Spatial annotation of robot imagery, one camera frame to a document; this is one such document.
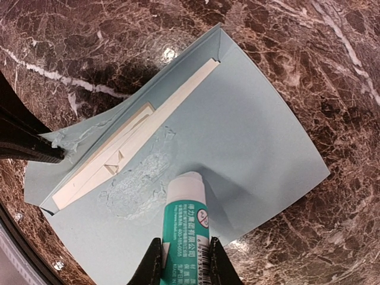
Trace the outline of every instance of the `white cap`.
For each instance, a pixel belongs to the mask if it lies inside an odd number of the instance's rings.
[[[181,200],[198,201],[206,205],[204,184],[198,172],[187,172],[170,181],[166,205]]]

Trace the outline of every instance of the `glue stick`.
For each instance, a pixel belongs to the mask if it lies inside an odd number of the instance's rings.
[[[160,285],[211,285],[209,238],[202,176],[180,175],[167,189]]]

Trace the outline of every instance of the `light blue paper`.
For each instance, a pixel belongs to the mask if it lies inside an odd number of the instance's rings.
[[[159,107],[210,58],[219,60],[220,65],[123,172],[58,211],[51,199],[57,185],[144,103]],[[109,125],[93,128],[93,137],[78,145],[71,157],[74,165],[65,160],[62,169],[56,167],[59,174],[52,179],[48,179],[51,165],[29,163],[27,169],[26,201],[55,213],[46,214],[49,223],[100,285],[126,284],[132,277],[152,238],[162,234],[165,190],[181,173],[194,170],[202,174],[210,232],[223,244],[274,217],[329,174],[283,99],[219,26],[147,86],[103,117],[65,131],[72,134],[76,128],[79,134],[110,120]],[[34,196],[39,189],[42,193]]]

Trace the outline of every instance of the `brown marble countertop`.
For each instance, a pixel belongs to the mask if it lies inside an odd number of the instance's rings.
[[[379,8],[377,0],[3,0],[0,69],[56,130],[120,103],[222,22],[332,173],[227,247],[242,280],[378,285]],[[93,284],[40,210],[23,202],[25,166],[0,161],[1,201],[66,283]]]

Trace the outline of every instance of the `black clamp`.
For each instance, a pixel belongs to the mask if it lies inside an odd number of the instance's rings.
[[[59,163],[64,159],[61,148],[39,134],[51,130],[22,103],[0,72],[0,159],[24,159]]]
[[[155,238],[134,276],[127,285],[159,285],[161,279],[161,239]],[[210,277],[212,285],[243,285],[217,237],[210,242]]]

